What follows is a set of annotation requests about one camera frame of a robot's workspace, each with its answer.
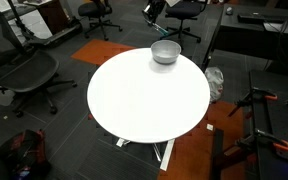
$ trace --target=chair wheel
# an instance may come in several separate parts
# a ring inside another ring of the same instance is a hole
[[[56,114],[57,113],[57,108],[56,107],[51,107],[50,113],[51,114]]]
[[[15,115],[16,117],[20,118],[24,115],[23,111],[14,111],[15,112]]]

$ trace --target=office chair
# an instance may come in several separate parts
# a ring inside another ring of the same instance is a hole
[[[89,38],[88,33],[98,27],[101,27],[104,40],[107,41],[106,32],[104,26],[118,27],[121,32],[123,29],[119,25],[112,24],[110,20],[102,21],[101,17],[111,14],[113,12],[111,5],[108,0],[92,0],[92,2],[85,3],[78,8],[78,14],[80,16],[87,16],[89,20],[97,18],[97,23],[90,22],[90,29],[84,32],[85,38]]]
[[[27,51],[19,42],[8,21],[0,12],[0,90],[12,90],[15,97],[23,95],[22,101],[14,109],[17,117],[23,115],[22,107],[36,93],[41,92],[48,100],[50,112],[57,112],[53,104],[48,87],[70,83],[74,80],[53,82],[59,62],[45,52],[36,50]]]
[[[166,18],[177,18],[181,21],[180,27],[173,28],[173,27],[167,27],[166,30],[172,30],[173,32],[164,35],[160,37],[160,39],[164,39],[173,35],[178,34],[178,39],[181,40],[181,35],[182,33],[191,37],[196,38],[196,42],[200,43],[201,42],[201,37],[198,37],[192,33],[190,33],[190,28],[183,28],[183,21],[186,19],[191,19],[191,20],[197,20],[196,16],[198,16],[202,11],[205,10],[207,4],[207,0],[204,2],[199,2],[198,0],[183,0],[175,4],[174,6],[170,7],[167,5],[166,7]]]

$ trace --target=metal bowl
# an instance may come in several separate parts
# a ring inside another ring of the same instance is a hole
[[[161,64],[174,63],[181,53],[181,46],[174,41],[161,40],[152,44],[153,59]]]

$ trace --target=round white table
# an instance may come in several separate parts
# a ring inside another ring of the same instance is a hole
[[[209,100],[209,85],[199,67],[182,55],[173,64],[158,64],[150,48],[106,61],[87,92],[91,113],[104,129],[131,142],[152,144],[194,128]]]

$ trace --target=black backpack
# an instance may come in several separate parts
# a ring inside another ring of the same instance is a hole
[[[45,157],[44,137],[42,130],[26,130],[0,147],[0,156],[12,179],[32,179],[47,175],[51,165]]]

